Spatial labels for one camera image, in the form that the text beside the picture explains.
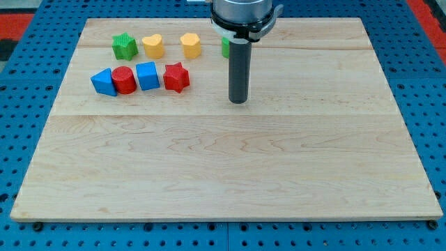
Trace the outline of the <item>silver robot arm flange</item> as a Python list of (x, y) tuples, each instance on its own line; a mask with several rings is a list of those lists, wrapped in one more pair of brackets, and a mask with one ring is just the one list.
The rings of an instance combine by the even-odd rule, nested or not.
[(274, 27), (284, 6), (272, 0), (214, 0), (210, 5), (214, 30), (232, 43), (257, 43)]

